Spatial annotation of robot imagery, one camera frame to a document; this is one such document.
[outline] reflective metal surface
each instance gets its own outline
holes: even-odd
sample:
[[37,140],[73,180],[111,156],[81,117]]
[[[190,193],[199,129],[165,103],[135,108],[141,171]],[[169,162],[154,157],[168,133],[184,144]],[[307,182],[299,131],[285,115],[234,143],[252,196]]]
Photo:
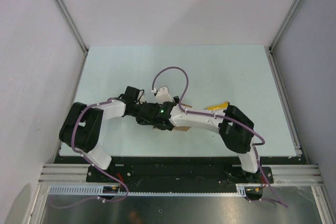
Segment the reflective metal surface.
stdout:
[[[90,200],[69,209],[51,208],[42,223],[322,223],[310,187],[276,188],[289,209],[238,197],[129,197],[118,203]],[[87,196],[51,196],[58,206]],[[264,197],[272,197],[267,189]]]

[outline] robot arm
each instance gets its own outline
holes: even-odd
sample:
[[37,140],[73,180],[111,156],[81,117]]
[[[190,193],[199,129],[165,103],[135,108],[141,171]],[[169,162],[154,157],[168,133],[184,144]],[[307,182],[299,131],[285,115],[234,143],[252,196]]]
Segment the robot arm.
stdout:
[[[190,108],[182,107],[184,111],[181,110],[178,104],[179,98],[172,99],[167,89],[160,89],[155,93],[159,103],[145,102],[141,92],[139,89],[127,87],[125,94],[121,94],[118,98],[109,99],[107,103],[90,108],[84,114],[76,131],[75,148],[86,153],[100,168],[107,169],[111,156],[98,144],[101,123],[130,115],[135,117],[138,124],[155,126],[160,130],[171,131],[174,127],[189,126],[215,132],[222,137],[228,149],[238,153],[243,170],[250,173],[258,170],[257,159],[251,146],[253,135],[238,124],[221,118],[230,117],[253,128],[253,122],[237,107],[229,105],[225,111],[217,112],[216,116],[210,117],[206,115],[209,114],[208,110],[192,109],[190,113],[188,113]],[[59,139],[69,146],[77,118],[85,107],[85,104],[74,103],[61,128]]]

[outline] yellow object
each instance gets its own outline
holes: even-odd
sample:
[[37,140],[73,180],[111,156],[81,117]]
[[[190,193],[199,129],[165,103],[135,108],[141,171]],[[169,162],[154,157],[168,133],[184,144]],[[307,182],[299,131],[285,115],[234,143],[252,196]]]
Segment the yellow object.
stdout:
[[219,104],[219,105],[216,105],[216,106],[210,106],[210,107],[207,107],[206,109],[207,109],[207,110],[224,110],[224,109],[226,109],[229,105],[230,105],[229,102],[224,102],[224,103]]

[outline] white table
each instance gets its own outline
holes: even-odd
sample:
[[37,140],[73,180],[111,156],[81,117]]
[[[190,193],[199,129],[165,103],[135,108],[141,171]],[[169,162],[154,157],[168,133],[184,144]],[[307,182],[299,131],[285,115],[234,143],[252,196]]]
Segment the white table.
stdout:
[[[261,156],[296,155],[265,49],[260,45],[91,47],[76,101],[105,101],[133,86],[144,89],[146,100],[155,102],[152,80],[169,66],[179,66],[189,75],[184,103],[203,109],[229,101],[265,138],[266,145],[258,147]],[[181,95],[184,75],[169,70],[157,80],[156,88],[162,86],[168,86],[172,96]],[[188,132],[160,131],[137,125],[130,116],[102,124],[99,143],[112,156],[236,156],[213,132],[193,128]],[[76,154],[63,144],[60,155]]]

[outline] white wall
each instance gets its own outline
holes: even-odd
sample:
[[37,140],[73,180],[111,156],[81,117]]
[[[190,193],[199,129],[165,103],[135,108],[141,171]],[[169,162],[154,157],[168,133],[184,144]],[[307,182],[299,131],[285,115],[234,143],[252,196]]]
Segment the white wall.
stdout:
[[83,59],[53,0],[0,0],[0,223],[20,223]]
[[275,53],[304,147],[336,209],[336,0],[306,0]]
[[64,0],[88,46],[269,46],[293,0]]

